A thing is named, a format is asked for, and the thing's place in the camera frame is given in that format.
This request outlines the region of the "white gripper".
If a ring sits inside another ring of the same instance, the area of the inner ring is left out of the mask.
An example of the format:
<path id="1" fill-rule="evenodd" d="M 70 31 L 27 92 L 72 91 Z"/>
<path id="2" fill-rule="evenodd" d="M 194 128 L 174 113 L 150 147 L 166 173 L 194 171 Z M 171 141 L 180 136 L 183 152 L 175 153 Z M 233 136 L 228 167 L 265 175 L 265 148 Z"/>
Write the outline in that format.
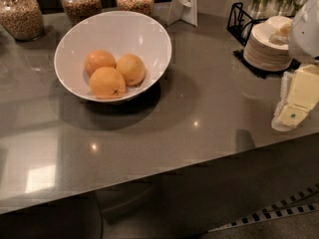
<path id="1" fill-rule="evenodd" d="M 319 63 L 319 0 L 307 0 L 295 15 L 289 34 L 289 55 L 300 63 Z M 271 126 L 290 131 L 302 123 L 319 102 L 319 67 L 301 65 L 281 78 L 280 102 Z"/>

